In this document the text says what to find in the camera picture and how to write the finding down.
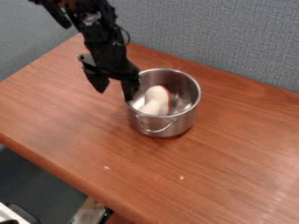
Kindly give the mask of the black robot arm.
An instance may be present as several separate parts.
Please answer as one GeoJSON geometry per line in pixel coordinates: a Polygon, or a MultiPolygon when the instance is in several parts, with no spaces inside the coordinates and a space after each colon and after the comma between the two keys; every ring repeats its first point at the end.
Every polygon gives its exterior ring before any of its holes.
{"type": "Polygon", "coordinates": [[[108,0],[28,0],[40,5],[64,29],[72,26],[84,38],[86,54],[78,56],[92,87],[104,93],[109,80],[120,81],[126,101],[140,87],[139,68],[126,57],[129,33],[117,25],[108,0]]]}

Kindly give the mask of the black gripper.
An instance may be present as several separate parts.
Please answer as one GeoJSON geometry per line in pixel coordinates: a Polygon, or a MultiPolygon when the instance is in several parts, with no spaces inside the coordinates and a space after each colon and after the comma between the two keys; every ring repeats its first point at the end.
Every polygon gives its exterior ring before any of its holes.
{"type": "Polygon", "coordinates": [[[82,32],[82,38],[88,54],[81,54],[78,61],[89,84],[102,94],[109,79],[120,81],[124,98],[130,101],[140,87],[139,68],[126,57],[122,33],[88,31],[82,32]]]}

